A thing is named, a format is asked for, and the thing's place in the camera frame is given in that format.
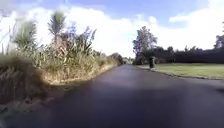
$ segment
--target green grass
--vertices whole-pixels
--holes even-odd
[[[157,64],[156,71],[178,76],[224,79],[224,64]]]

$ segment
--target sky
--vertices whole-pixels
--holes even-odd
[[[136,30],[150,28],[164,48],[185,46],[211,49],[216,35],[222,34],[224,0],[0,0],[7,17],[0,23],[0,43],[9,42],[15,20],[37,23],[37,42],[48,44],[52,35],[47,29],[54,10],[66,15],[66,26],[75,23],[81,33],[87,26],[97,29],[93,48],[110,55],[134,57]]]

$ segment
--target road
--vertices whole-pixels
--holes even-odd
[[[224,128],[224,95],[132,65],[110,70],[7,128]]]

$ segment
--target roadside vegetation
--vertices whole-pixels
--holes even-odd
[[[203,50],[196,46],[184,50],[174,50],[172,46],[164,49],[157,46],[157,38],[150,29],[137,30],[133,40],[136,54],[134,65],[149,68],[149,58],[155,57],[155,71],[170,75],[189,76],[210,79],[224,79],[224,35],[218,35],[213,49]]]
[[[48,45],[36,41],[36,24],[22,23],[10,39],[16,49],[0,54],[0,117],[9,111],[29,111],[43,102],[63,96],[81,82],[123,64],[122,56],[107,56],[92,48],[97,30],[81,33],[65,28],[63,12],[56,11],[48,23],[54,36]]]
[[[148,69],[148,65],[139,66]],[[196,77],[206,79],[224,79],[224,64],[173,63],[158,64],[155,71],[174,76]]]

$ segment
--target bush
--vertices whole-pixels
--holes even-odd
[[[117,62],[118,65],[124,64],[123,58],[119,53],[113,53],[110,57],[112,59],[114,59]]]
[[[15,56],[0,56],[0,104],[14,99],[44,98],[44,82],[31,61]]]

